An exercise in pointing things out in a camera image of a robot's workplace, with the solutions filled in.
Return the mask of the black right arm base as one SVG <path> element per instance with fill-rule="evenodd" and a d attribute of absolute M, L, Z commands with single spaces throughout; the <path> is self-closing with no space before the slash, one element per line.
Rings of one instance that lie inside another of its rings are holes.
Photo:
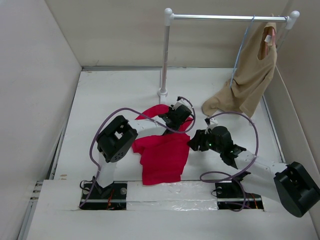
<path fill-rule="evenodd" d="M 218 182 L 211 195 L 216 198 L 218 210 L 238 212 L 245 201 L 243 210 L 263 210 L 262 197 L 254 193 L 245 193 L 234 181 Z"/>

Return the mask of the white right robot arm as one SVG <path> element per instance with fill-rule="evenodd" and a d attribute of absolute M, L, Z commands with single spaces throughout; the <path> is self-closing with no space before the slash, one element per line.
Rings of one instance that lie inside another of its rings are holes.
<path fill-rule="evenodd" d="M 218 153 L 226 165 L 238 170 L 237 181 L 231 184 L 231 191 L 237 197 L 246 193 L 267 197 L 298 218 L 320 200 L 320 188 L 302 164 L 274 162 L 257 156 L 234 144 L 224 126 L 197 130 L 187 144 L 193 151 Z"/>

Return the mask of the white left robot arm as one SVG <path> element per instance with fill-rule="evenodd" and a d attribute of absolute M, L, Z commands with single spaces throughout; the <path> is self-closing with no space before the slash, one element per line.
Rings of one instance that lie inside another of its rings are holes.
<path fill-rule="evenodd" d="M 191 116 L 190 108 L 181 103 L 158 104 L 134 120 L 118 115 L 100 127 L 95 136 L 99 152 L 95 194 L 103 199 L 111 194 L 117 163 L 129 150 L 140 155 L 143 185 L 181 181 L 189 156 L 190 137 L 185 132 Z"/>

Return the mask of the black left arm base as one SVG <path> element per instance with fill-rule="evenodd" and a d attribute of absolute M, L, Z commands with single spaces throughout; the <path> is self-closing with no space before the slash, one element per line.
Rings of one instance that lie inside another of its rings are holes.
<path fill-rule="evenodd" d="M 114 182 L 104 189 L 94 187 L 89 195 L 91 182 L 86 182 L 82 187 L 80 199 L 81 210 L 107 210 L 120 211 L 127 209 L 127 183 Z"/>

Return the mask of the light blue wire hanger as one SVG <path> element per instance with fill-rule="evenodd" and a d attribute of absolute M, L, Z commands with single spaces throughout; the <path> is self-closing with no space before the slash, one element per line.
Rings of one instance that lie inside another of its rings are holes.
<path fill-rule="evenodd" d="M 238 62 L 239 62 L 239 58 L 240 58 L 240 54 L 241 54 L 242 48 L 243 48 L 243 46 L 245 44 L 245 40 L 247 38 L 248 32 L 250 31 L 250 29 L 251 29 L 251 27 L 253 25 L 255 17 L 256 16 L 254 15 L 252 17 L 251 21 L 250 21 L 250 24 L 246 27 L 244 35 L 243 35 L 243 38 L 242 38 L 242 41 L 241 41 L 241 44 L 239 46 L 238 53 L 237 53 L 237 56 L 236 56 L 236 59 L 235 59 L 235 63 L 234 63 L 234 66 L 233 66 L 233 70 L 232 70 L 232 75 L 231 75 L 231 78 L 230 78 L 230 84 L 229 84 L 229 88 L 230 89 L 232 88 L 232 84 L 233 84 L 233 81 L 234 81 L 234 76 L 235 76 L 236 70 L 238 68 Z"/>

